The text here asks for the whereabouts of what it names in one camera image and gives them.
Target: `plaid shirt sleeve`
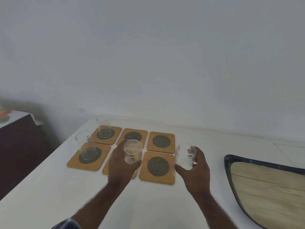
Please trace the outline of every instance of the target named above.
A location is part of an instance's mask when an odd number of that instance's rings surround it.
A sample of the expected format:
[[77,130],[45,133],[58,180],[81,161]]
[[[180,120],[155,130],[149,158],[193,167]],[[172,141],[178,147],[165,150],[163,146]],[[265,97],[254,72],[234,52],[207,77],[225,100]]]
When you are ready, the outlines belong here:
[[51,229],[81,229],[80,225],[73,219],[66,219]]

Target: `dark circular mesh inlay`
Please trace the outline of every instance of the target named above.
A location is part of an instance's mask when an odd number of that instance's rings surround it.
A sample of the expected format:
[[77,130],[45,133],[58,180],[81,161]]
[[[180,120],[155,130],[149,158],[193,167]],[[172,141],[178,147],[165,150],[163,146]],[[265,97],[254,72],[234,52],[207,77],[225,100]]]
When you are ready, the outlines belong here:
[[83,159],[83,157],[82,157],[82,155],[80,154],[79,156],[78,156],[78,160],[81,162],[81,163],[83,163],[83,164],[90,164],[90,163],[92,163],[92,162],[95,162],[97,159],[99,159],[99,157],[101,156],[101,154],[102,154],[102,151],[101,151],[101,149],[100,148],[98,148],[98,147],[96,147],[96,150],[97,150],[97,154],[94,156],[94,152],[92,151],[90,151],[92,148],[89,148],[89,149],[86,149],[86,150],[88,150],[88,154],[89,154],[89,156],[90,156],[90,159],[89,160],[85,160],[85,159]]
[[170,146],[170,139],[166,136],[158,135],[152,139],[152,143],[158,148],[166,148]]
[[138,132],[129,132],[124,136],[124,140],[142,140],[142,135]]
[[100,140],[107,140],[109,138],[112,138],[114,135],[114,130],[111,129],[111,134],[109,132],[109,129],[105,128],[101,130],[101,132],[97,132],[96,137]]
[[147,169],[152,175],[161,177],[168,173],[170,165],[162,157],[153,157],[147,162]]

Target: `white wall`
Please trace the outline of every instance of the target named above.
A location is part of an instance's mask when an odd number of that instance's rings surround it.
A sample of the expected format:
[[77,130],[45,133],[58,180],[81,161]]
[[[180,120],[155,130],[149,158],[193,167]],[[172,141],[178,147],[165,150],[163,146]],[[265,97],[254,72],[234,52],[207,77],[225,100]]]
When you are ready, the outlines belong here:
[[55,144],[99,113],[305,141],[304,10],[305,0],[1,0],[2,105],[36,112]]

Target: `clear glass cup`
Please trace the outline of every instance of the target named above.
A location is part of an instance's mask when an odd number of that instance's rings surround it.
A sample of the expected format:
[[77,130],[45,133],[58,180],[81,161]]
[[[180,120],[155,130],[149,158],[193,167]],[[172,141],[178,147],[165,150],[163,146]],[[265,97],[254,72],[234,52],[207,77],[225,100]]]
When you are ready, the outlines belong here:
[[142,145],[137,140],[129,140],[124,144],[124,160],[132,164],[142,159]]
[[84,160],[90,160],[97,155],[95,143],[90,131],[82,131],[75,136],[78,148]]
[[96,117],[99,135],[101,138],[108,138],[111,136],[111,126],[107,114],[101,114]]
[[186,170],[190,170],[193,168],[196,155],[197,153],[194,146],[188,143],[181,143],[176,147],[175,163]]

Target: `hand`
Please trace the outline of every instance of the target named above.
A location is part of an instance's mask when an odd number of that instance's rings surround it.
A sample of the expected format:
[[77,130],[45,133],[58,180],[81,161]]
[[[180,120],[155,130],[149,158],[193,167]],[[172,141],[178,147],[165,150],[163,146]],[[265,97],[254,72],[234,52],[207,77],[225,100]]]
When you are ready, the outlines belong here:
[[140,167],[142,161],[128,164],[124,161],[124,144],[128,140],[122,141],[113,152],[108,166],[108,183],[119,185],[122,190],[130,182],[133,173]]
[[174,168],[184,180],[186,189],[194,197],[198,194],[210,194],[210,169],[207,164],[204,153],[195,147],[197,156],[195,161],[197,165],[193,166],[191,170],[186,170],[180,165],[174,164]]

